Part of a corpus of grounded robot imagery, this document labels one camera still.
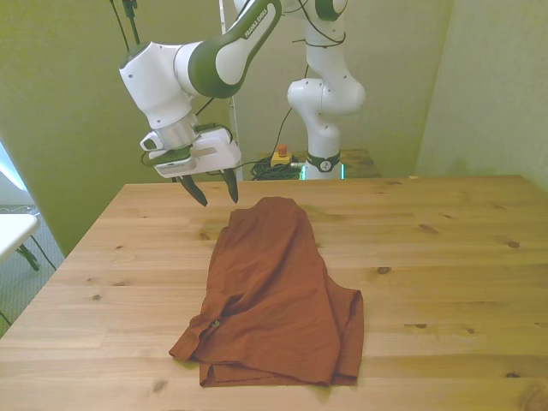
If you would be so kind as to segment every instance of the green wall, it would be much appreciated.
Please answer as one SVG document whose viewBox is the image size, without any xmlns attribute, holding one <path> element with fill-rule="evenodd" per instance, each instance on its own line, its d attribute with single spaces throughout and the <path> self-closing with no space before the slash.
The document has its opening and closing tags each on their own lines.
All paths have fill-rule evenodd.
<svg viewBox="0 0 548 411">
<path fill-rule="evenodd" d="M 137 23 L 143 41 L 197 41 L 220 33 L 218 2 L 139 0 Z M 0 2 L 0 39 L 0 139 L 67 254 L 125 183 L 165 181 L 140 164 L 122 35 L 107 0 L 26 0 Z"/>
<path fill-rule="evenodd" d="M 455 1 L 417 173 L 548 189 L 548 1 Z"/>
<path fill-rule="evenodd" d="M 235 13 L 231 3 L 225 0 L 229 21 Z M 367 101 L 361 112 L 330 120 L 341 129 L 342 148 L 368 149 L 383 176 L 414 172 L 452 8 L 453 0 L 348 2 L 345 57 L 367 90 Z M 303 21 L 283 17 L 235 96 L 246 161 L 269 152 L 276 141 L 289 109 L 288 87 L 307 66 L 305 44 L 293 43 L 302 38 Z M 307 131 L 297 114 L 289 116 L 281 141 L 292 152 L 307 149 Z"/>
</svg>

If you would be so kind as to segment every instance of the wooden table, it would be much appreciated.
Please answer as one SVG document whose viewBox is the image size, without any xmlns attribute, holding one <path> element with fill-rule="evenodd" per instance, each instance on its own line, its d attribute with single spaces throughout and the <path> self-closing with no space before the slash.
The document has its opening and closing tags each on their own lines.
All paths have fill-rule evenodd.
<svg viewBox="0 0 548 411">
<path fill-rule="evenodd" d="M 332 278 L 363 292 L 358 387 L 202 389 L 168 349 L 235 208 L 126 186 L 0 341 L 7 411 L 548 409 L 548 199 L 519 177 L 248 182 L 289 196 Z"/>
</svg>

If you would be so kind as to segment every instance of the folded t-shirt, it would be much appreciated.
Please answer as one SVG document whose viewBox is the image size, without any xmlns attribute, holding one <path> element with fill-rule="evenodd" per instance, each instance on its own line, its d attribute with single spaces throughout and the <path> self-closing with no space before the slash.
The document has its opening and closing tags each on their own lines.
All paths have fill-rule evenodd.
<svg viewBox="0 0 548 411">
<path fill-rule="evenodd" d="M 307 214 L 262 199 L 234 211 L 211 257 L 200 315 L 171 349 L 200 363 L 200 384 L 355 384 L 361 292 L 327 274 Z"/>
</svg>

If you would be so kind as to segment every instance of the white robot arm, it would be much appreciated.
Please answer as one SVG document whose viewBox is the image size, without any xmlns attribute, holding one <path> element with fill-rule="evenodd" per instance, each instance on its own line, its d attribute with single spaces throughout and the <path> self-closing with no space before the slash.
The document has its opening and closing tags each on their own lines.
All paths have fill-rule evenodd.
<svg viewBox="0 0 548 411">
<path fill-rule="evenodd" d="M 234 167 L 241 152 L 223 125 L 200 125 L 190 104 L 196 96 L 229 98 L 241 88 L 260 47 L 283 14 L 307 22 L 307 60 L 322 79 L 304 79 L 289 88 L 289 103 L 308 130 L 309 178 L 340 178 L 340 136 L 322 113 L 357 111 L 365 90 L 349 73 L 341 44 L 348 0 L 235 0 L 239 16 L 215 39 L 188 45 L 139 45 L 120 66 L 131 97 L 152 131 L 141 141 L 146 165 L 177 178 L 200 204 L 203 193 L 192 174 L 220 170 L 232 199 L 238 193 Z"/>
</svg>

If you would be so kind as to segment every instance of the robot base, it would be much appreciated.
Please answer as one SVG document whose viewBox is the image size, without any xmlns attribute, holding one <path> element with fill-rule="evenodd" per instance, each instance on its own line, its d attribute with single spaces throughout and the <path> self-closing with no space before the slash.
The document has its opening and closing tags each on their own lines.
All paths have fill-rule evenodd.
<svg viewBox="0 0 548 411">
<path fill-rule="evenodd" d="M 315 165 L 306 163 L 302 167 L 301 180 L 344 180 L 345 169 L 344 164 L 339 163 L 333 170 L 326 173 L 318 170 Z"/>
</svg>

